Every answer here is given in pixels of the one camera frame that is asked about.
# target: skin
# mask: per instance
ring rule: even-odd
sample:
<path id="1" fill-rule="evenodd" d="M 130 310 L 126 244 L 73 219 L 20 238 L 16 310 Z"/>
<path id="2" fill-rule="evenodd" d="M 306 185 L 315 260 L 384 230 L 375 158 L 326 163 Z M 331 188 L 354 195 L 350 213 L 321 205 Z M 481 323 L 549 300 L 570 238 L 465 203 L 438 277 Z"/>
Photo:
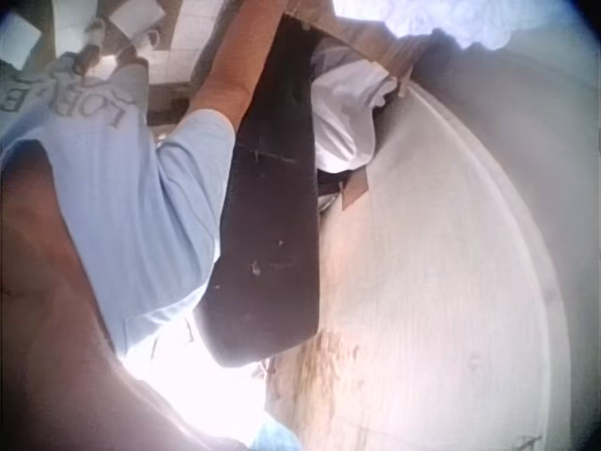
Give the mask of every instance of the skin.
<path id="1" fill-rule="evenodd" d="M 191 112 L 218 110 L 238 129 L 284 9 L 245 0 Z M 16 152 L 1 208 L 2 449 L 244 449 L 186 428 L 116 360 L 43 148 Z"/>

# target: person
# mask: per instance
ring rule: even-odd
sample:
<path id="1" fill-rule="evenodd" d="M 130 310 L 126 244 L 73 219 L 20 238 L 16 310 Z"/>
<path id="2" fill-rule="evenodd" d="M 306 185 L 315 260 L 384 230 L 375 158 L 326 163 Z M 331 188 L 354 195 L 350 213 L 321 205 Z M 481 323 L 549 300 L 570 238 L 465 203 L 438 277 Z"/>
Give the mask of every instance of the person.
<path id="1" fill-rule="evenodd" d="M 286 0 L 243 0 L 156 148 L 147 64 L 79 54 L 0 88 L 3 449 L 237 449 L 183 425 L 121 362 L 201 298 L 235 133 Z"/>

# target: light blue shirt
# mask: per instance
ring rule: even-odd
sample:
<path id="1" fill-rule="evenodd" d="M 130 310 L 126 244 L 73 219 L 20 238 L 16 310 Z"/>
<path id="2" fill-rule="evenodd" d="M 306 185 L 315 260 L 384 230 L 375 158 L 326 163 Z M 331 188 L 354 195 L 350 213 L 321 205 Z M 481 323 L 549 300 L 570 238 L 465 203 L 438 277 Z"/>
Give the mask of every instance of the light blue shirt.
<path id="1" fill-rule="evenodd" d="M 127 94 L 48 71 L 0 88 L 0 167 L 38 140 L 116 355 L 124 360 L 205 292 L 235 142 L 212 110 L 185 117 L 157 148 Z"/>

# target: shoe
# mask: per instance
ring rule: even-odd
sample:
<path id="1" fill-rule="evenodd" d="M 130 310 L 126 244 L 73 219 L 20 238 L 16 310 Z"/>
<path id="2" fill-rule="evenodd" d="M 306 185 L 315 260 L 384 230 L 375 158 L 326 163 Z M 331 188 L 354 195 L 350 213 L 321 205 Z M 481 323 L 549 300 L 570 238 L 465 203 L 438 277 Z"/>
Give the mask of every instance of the shoe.
<path id="1" fill-rule="evenodd" d="M 157 30 L 147 30 L 138 33 L 131 39 L 131 45 L 135 47 L 138 56 L 150 59 L 152 52 L 159 46 L 161 35 Z"/>
<path id="2" fill-rule="evenodd" d="M 85 45 L 94 45 L 102 49 L 106 35 L 106 22 L 97 17 L 85 29 Z"/>

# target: white cloth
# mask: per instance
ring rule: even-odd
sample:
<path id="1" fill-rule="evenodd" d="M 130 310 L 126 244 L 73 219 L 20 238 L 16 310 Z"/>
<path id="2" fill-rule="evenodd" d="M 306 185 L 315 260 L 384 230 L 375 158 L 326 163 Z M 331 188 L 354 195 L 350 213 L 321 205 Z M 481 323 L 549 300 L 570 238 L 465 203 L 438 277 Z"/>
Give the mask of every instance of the white cloth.
<path id="1" fill-rule="evenodd" d="M 429 35 L 437 28 L 462 48 L 480 42 L 490 50 L 503 47 L 511 33 L 574 14 L 562 0 L 332 0 L 340 17 L 383 21 L 399 38 Z"/>
<path id="2" fill-rule="evenodd" d="M 321 42 L 312 63 L 317 168 L 335 174 L 368 164 L 376 151 L 372 110 L 384 105 L 396 80 L 334 39 Z"/>
<path id="3" fill-rule="evenodd" d="M 125 360 L 190 313 L 219 255 L 235 133 L 222 114 L 187 116 L 157 149 L 145 115 L 65 55 L 0 88 L 0 167 L 36 140 L 116 355 Z"/>

